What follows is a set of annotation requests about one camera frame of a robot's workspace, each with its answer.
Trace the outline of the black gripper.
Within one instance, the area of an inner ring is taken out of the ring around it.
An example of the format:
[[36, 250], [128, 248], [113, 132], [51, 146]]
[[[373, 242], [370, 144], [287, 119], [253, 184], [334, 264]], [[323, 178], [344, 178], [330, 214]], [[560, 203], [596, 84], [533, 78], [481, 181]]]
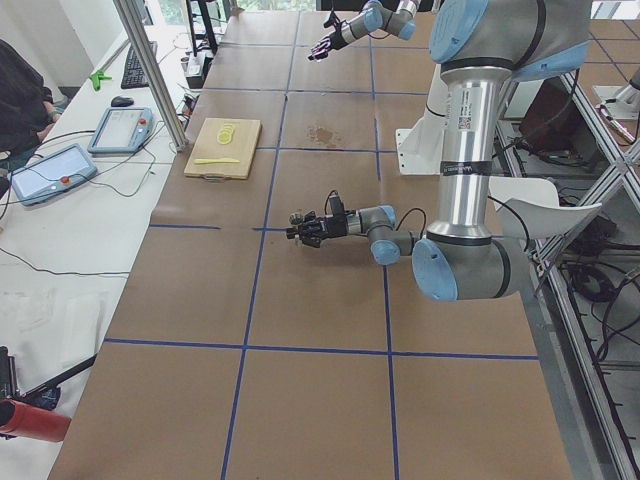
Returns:
[[303, 245], [319, 248], [321, 242], [326, 239], [346, 237], [348, 232], [348, 211], [336, 190], [333, 190], [327, 197], [328, 205], [331, 207], [331, 214], [318, 217], [315, 211], [306, 214], [300, 211], [290, 215], [291, 225], [310, 225], [315, 223], [314, 233], [299, 233], [297, 239]]
[[332, 33], [322, 39], [322, 48], [324, 50], [340, 50], [353, 41], [350, 37], [350, 22], [348, 20], [341, 20], [334, 10], [330, 11], [323, 26], [325, 28], [334, 28]]

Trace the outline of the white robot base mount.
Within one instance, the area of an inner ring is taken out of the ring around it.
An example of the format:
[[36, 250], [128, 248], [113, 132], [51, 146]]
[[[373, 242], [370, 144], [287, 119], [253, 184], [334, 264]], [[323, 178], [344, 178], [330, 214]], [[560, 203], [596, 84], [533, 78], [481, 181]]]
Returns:
[[411, 129], [395, 133], [401, 175], [438, 175], [442, 159], [447, 85], [436, 65], [427, 96], [424, 114]]

